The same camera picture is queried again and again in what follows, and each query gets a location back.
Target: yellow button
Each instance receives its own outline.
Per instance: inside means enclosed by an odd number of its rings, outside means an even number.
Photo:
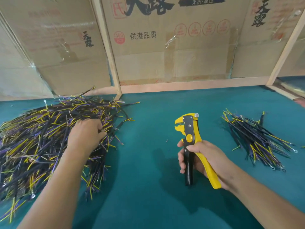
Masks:
[[[193,141],[193,136],[191,134],[186,135],[186,141],[187,142],[192,142]]]

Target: black brush stroke banner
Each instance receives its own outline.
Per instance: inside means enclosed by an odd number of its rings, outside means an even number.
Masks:
[[[226,0],[179,0],[179,6],[197,6],[197,5],[207,5],[207,4],[216,4],[222,3]]]

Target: wire scrap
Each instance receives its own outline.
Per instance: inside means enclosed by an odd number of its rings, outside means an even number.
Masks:
[[[67,147],[68,135],[77,120],[100,119],[107,136],[91,153],[81,179],[86,183],[85,196],[100,191],[105,180],[105,156],[115,135],[129,118],[124,101],[86,97],[62,97],[58,104],[36,108],[5,122],[0,127],[0,200],[12,200],[12,207],[0,218],[10,222],[18,208],[42,191]],[[114,125],[118,117],[126,119]]]
[[[298,151],[291,147],[295,145],[276,137],[263,127],[264,116],[265,112],[258,121],[254,121],[226,110],[221,118],[228,123],[230,133],[237,144],[233,150],[244,148],[253,165],[256,161],[261,161],[273,170],[286,172],[275,153],[288,158],[290,152],[297,153]]]

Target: black handle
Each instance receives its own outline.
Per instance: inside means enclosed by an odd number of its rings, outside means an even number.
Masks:
[[[195,153],[192,153],[184,148],[184,163],[186,165],[184,177],[186,186],[191,186],[193,184],[194,158]]]

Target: red circular icon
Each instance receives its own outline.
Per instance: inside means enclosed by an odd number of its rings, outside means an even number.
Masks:
[[[182,38],[186,35],[186,25],[180,23],[175,28],[175,36],[177,38]]]
[[[220,21],[220,22],[218,23],[218,26],[217,26],[217,32],[218,32],[219,34],[225,34],[225,33],[227,33],[228,30],[230,29],[230,25],[231,25],[231,23],[230,23],[230,21],[227,20],[227,19],[224,19],[224,20]]]
[[[214,33],[216,24],[213,21],[207,21],[202,27],[202,33],[204,35],[211,35]]]
[[[189,27],[189,35],[195,37],[201,32],[201,25],[197,22],[194,22]]]
[[[117,44],[123,44],[125,42],[125,35],[121,31],[117,31],[114,33],[114,40]]]

